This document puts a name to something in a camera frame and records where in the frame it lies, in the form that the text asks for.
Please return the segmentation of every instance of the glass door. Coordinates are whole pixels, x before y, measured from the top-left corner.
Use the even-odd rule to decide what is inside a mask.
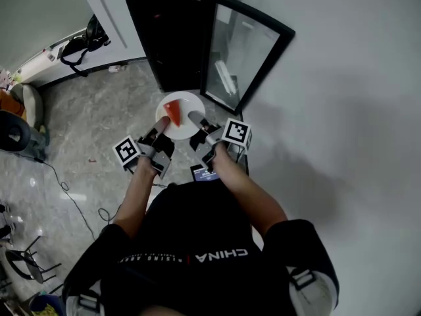
[[[284,52],[295,32],[236,0],[213,0],[201,94],[237,115]]]

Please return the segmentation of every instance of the white plate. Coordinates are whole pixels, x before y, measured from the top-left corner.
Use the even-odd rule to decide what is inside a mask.
[[[203,102],[196,95],[190,92],[173,92],[166,96],[158,105],[157,111],[155,112],[155,120],[158,121],[161,117],[166,116],[164,104],[178,99],[180,102],[180,110],[182,112],[182,123],[180,127],[177,127],[171,122],[166,130],[164,131],[165,136],[172,140],[186,140],[192,137],[199,131],[199,128],[193,124],[188,117],[190,111],[199,111],[205,116],[205,106]]]

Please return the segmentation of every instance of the small screen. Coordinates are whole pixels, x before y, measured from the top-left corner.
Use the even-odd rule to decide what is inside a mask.
[[[191,167],[191,173],[193,174],[194,181],[196,182],[208,182],[211,180],[219,179],[215,172],[209,172],[205,170],[202,165]]]

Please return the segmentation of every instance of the watermelon slice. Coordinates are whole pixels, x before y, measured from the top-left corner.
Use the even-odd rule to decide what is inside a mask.
[[[178,99],[175,101],[171,101],[164,104],[164,109],[170,117],[170,120],[178,127],[180,127],[182,123],[182,113],[180,110],[180,104],[178,103]]]

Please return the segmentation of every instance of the black backpack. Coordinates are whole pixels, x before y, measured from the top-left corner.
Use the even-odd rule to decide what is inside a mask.
[[[91,20],[89,20],[87,24],[86,33],[82,36],[78,36],[77,38],[72,38],[69,41],[69,43],[62,52],[60,61],[65,65],[70,66],[70,68],[77,75],[87,77],[86,72],[81,72],[80,70],[76,69],[75,66],[78,66],[82,63],[82,59],[88,51],[95,51],[103,45],[109,45],[110,42],[111,41],[108,38],[108,35],[106,35],[97,17],[93,15],[93,17],[91,18]],[[81,51],[83,49],[85,50],[80,55],[80,59],[78,59],[77,62],[70,62],[64,59],[65,56],[77,53],[78,51]]]

